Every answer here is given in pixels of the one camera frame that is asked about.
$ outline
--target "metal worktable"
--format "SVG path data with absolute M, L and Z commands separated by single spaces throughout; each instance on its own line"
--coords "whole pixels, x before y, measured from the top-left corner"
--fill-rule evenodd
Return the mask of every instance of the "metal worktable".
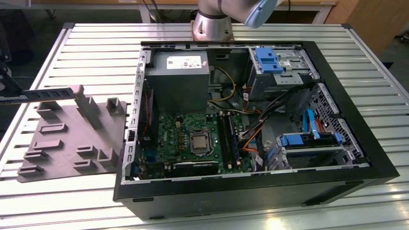
M 132 101 L 140 41 L 190 40 L 189 24 L 76 24 L 62 29 L 32 89 L 82 84 L 96 102 Z M 0 228 L 403 229 L 409 223 L 409 95 L 350 29 L 339 25 L 238 24 L 235 40 L 313 40 L 401 176 L 322 206 L 141 221 L 112 202 L 114 174 L 20 184 L 38 114 L 21 105 L 0 143 Z

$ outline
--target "yellow wire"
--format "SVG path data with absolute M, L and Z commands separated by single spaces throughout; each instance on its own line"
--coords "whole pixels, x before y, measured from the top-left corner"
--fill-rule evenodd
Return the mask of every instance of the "yellow wire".
M 227 76 L 227 78 L 230 79 L 231 84 L 233 84 L 233 91 L 231 91 L 231 93 L 230 93 L 229 96 L 226 96 L 225 98 L 207 100 L 209 102 L 221 102 L 221 101 L 223 101 L 223 100 L 227 100 L 227 99 L 234 95 L 234 92 L 235 92 L 235 83 L 234 83 L 234 81 L 233 81 L 231 76 L 226 73 L 226 71 L 223 71 L 222 68 L 219 68 L 219 67 L 217 67 L 217 66 L 214 66 L 214 68 L 218 69 L 218 70 Z

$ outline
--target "wooden cabinet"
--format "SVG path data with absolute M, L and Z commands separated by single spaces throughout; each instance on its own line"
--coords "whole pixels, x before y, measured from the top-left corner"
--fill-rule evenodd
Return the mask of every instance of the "wooden cabinet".
M 339 0 L 325 23 L 347 23 L 375 54 L 409 22 L 409 0 Z

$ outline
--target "blue latch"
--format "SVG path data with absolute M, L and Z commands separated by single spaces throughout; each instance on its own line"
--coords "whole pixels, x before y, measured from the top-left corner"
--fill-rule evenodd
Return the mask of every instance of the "blue latch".
M 299 134 L 285 135 L 279 137 L 281 145 L 303 145 L 303 141 Z
M 341 133 L 334 133 L 333 136 L 337 141 L 337 144 L 341 145 L 343 141 Z
M 283 69 L 271 48 L 255 48 L 255 58 L 261 66 L 261 73 L 282 73 Z

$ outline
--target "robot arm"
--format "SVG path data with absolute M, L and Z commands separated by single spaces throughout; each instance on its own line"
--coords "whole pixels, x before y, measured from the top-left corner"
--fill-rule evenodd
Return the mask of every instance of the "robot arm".
M 275 5 L 283 0 L 199 0 L 193 24 L 195 40 L 225 41 L 233 36 L 231 21 L 235 19 L 250 28 L 267 20 Z

